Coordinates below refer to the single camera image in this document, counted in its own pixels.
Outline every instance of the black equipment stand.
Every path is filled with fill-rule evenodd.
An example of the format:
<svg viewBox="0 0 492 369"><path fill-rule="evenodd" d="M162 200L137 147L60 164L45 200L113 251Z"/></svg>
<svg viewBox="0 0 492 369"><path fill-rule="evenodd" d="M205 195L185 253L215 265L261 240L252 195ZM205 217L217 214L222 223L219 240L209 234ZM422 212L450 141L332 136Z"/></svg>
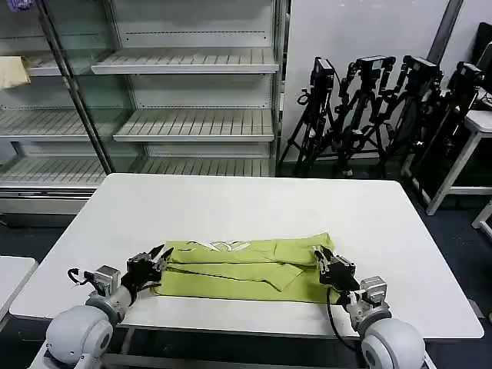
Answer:
<svg viewBox="0 0 492 369"><path fill-rule="evenodd" d="M291 138L289 138L288 146L278 164L282 164L288 150L291 146L295 146L299 150L299 156L294 168L294 175L307 176L316 159L333 156L323 154L325 150L331 148L337 156L337 166L344 172L344 175L350 176L351 170L348 167L348 160L354 153L361 152L367 142L377 148L377 152L382 155L384 148L380 127L384 121L379 119L379 111L384 96L387 95L386 86L395 61L395 57L374 56L361 58L355 63L350 63L347 76L341 81L338 94L341 98L341 104L335 108L338 116L334 120L330 108L334 69L328 61L319 57L316 58L311 73L311 92L308 94L306 90L303 90L304 94L298 99L299 104L307 105L307 107ZM320 68L322 62L326 62L325 68ZM354 97L350 100L347 90L358 72L361 76L361 88L354 93ZM381 73L382 79L379 85L378 98L376 98L374 89L377 81L381 78ZM372 107L370 122L373 124L359 130L362 114L369 101ZM357 107L351 123L344 129L345 119L356 103ZM326 116L328 116L330 126L325 133ZM306 131L302 144L299 146L295 142L295 138L302 125L306 125ZM375 132L377 143L371 139Z"/></svg>
<svg viewBox="0 0 492 369"><path fill-rule="evenodd" d="M420 174L421 165L435 145L442 145L444 157L454 148L454 138L458 128L471 110L478 97L480 86L484 81L484 73L475 65L460 61L448 84L448 104L444 117L432 132L421 152L416 153L416 161L412 164L412 177Z"/></svg>
<svg viewBox="0 0 492 369"><path fill-rule="evenodd" d="M334 123L333 131L331 132L333 135L331 146L337 153L337 166L346 177L351 177L353 175L352 170L348 167L348 160L356 152L360 152L367 142L370 142L377 149L379 155L384 153L384 147L381 140L381 125L377 124L378 121L372 121L371 123L374 123L373 125L365 126L362 130L360 130L359 127L361 126L362 114L369 102L371 103L372 108L371 117L379 115L382 96L386 91L387 82L395 62L396 58L392 56L373 56L370 58L358 59L355 63L349 65L347 77L341 82L339 96L341 97L342 103L335 108L335 113L338 114L338 117ZM347 90L357 71L360 71L361 88L354 93L354 97L350 103L347 104L349 99ZM381 72L382 79L379 84L378 98L376 99L374 89L376 88L377 81L381 77ZM355 108L351 123L343 128L348 112L354 108L356 103L357 107ZM373 133L376 133L377 142L374 142L371 139Z"/></svg>
<svg viewBox="0 0 492 369"><path fill-rule="evenodd" d="M421 129L425 126L424 122L428 115L432 115L433 108L439 107L444 101L440 96L443 74L438 65L410 55L406 55L403 62L395 88L396 93L387 97L387 110L380 116L381 120L388 120L397 106L405 101L395 133L377 164L378 176L382 177L385 175L387 160L398 150L403 150L403 157L406 158L413 146L421 145ZM405 91L397 97L405 79Z"/></svg>
<svg viewBox="0 0 492 369"><path fill-rule="evenodd" d="M306 175L307 172L302 168L303 160L311 161L317 147L321 143L326 124L326 115L333 122L333 116L330 109L331 92L333 91L334 69L328 60L321 57L314 59L314 67L310 78L310 91L303 89L303 95L299 97L298 104L306 105L301 119L299 120L292 136L287 140L287 147L282 154L278 166L284 162L285 157L291 146L299 150L298 160L294 167L294 175ZM299 145L295 138L298 136L302 126L306 125L304 138Z"/></svg>

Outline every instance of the green cloth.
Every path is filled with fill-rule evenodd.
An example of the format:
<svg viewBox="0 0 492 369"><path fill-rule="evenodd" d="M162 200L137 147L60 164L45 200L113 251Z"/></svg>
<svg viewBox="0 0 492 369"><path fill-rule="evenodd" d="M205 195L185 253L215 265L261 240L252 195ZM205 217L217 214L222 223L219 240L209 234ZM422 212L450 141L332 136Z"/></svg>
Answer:
<svg viewBox="0 0 492 369"><path fill-rule="evenodd" d="M156 294L259 301L326 302L313 246L334 250L327 233L294 240L167 241L174 248ZM337 300L333 291L331 300Z"/></svg>

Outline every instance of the white shelf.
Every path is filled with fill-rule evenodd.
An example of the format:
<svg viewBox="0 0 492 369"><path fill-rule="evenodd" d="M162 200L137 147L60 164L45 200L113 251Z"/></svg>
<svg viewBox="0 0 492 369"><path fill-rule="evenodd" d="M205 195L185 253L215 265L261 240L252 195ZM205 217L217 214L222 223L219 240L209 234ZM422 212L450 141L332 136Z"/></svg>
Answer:
<svg viewBox="0 0 492 369"><path fill-rule="evenodd" d="M269 177L269 159L148 158L140 173Z"/></svg>
<svg viewBox="0 0 492 369"><path fill-rule="evenodd" d="M98 133L110 135L119 110L94 112ZM0 111L0 139L7 141L89 141L75 109Z"/></svg>
<svg viewBox="0 0 492 369"><path fill-rule="evenodd" d="M24 157L0 171L0 188L90 188L106 177L97 158Z"/></svg>
<svg viewBox="0 0 492 369"><path fill-rule="evenodd" d="M275 73L271 48L123 48L92 67L96 75Z"/></svg>
<svg viewBox="0 0 492 369"><path fill-rule="evenodd" d="M21 55L25 63L25 70L31 77L62 75L50 51L46 52L11 52L12 55ZM76 75L91 72L91 65L101 60L108 53L104 50L68 50L68 60L72 71Z"/></svg>
<svg viewBox="0 0 492 369"><path fill-rule="evenodd" d="M113 136L140 142L269 142L271 111L265 109L141 109Z"/></svg>

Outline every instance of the glass display case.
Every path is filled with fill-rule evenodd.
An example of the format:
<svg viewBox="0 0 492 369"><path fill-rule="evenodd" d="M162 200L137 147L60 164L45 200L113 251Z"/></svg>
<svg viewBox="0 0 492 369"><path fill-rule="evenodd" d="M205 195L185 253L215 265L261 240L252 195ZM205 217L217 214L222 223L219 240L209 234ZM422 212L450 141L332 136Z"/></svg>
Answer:
<svg viewBox="0 0 492 369"><path fill-rule="evenodd" d="M64 5L42 2L62 33L68 24ZM283 1L96 2L104 7L112 52L75 79L89 110L95 109L90 101L98 101L89 81L125 87L119 91L127 95L131 113L118 121L118 129L109 135L95 119L110 161L123 158L122 150L134 150L134 161L115 165L115 171L274 174ZM84 3L72 11L82 14ZM61 48L73 48L70 37L59 38ZM75 69L78 54L66 55Z"/></svg>
<svg viewBox="0 0 492 369"><path fill-rule="evenodd" d="M90 195L112 172L272 176L285 0L36 0L0 5L0 197ZM8 212L2 208L0 213Z"/></svg>
<svg viewBox="0 0 492 369"><path fill-rule="evenodd" d="M53 3L68 15L69 3L75 2ZM62 28L60 33L71 40L75 70L83 75L90 72L90 65L106 52L107 46L93 19L86 22L80 15L73 14L75 17L79 31ZM88 46L94 51L86 52ZM109 170L91 144L38 12L35 8L11 12L6 2L0 2L0 56L13 55L22 57L30 82L0 89L0 145L15 151L15 157L0 167L0 213L55 214L56 204L64 209L61 212L76 213ZM12 73L8 70L11 67L2 67L4 76ZM93 91L97 91L101 82L94 80L92 84ZM99 99L97 95L91 97L95 104ZM105 111L98 112L98 116L100 120L110 118Z"/></svg>

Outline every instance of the white table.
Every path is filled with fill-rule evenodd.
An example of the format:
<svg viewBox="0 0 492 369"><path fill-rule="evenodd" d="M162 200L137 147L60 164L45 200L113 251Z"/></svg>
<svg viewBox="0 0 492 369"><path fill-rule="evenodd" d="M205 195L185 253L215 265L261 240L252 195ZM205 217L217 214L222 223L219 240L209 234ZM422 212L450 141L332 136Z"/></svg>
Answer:
<svg viewBox="0 0 492 369"><path fill-rule="evenodd" d="M393 181L108 176L11 306L25 318L53 318L84 304L69 268L125 269L165 240L299 238L329 231L358 279L380 275L395 317L425 338L477 338L484 331L403 189ZM334 311L344 336L347 313ZM145 297L124 326L331 336L326 306L294 302Z"/></svg>
<svg viewBox="0 0 492 369"><path fill-rule="evenodd" d="M37 266L32 258L0 256L0 331L7 323L8 308Z"/></svg>

